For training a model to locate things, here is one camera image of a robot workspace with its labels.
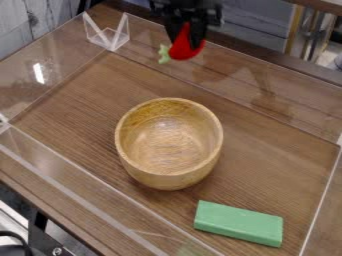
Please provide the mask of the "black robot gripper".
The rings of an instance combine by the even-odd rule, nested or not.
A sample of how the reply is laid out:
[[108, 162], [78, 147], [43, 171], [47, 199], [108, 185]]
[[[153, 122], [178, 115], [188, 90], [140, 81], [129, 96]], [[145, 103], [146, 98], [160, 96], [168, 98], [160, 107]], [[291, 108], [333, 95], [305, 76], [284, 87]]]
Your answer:
[[206, 24], [220, 26], [222, 20], [221, 0], [148, 0], [150, 13], [164, 17], [164, 28], [174, 41], [182, 27], [182, 19], [189, 22], [189, 45], [200, 46], [205, 38]]

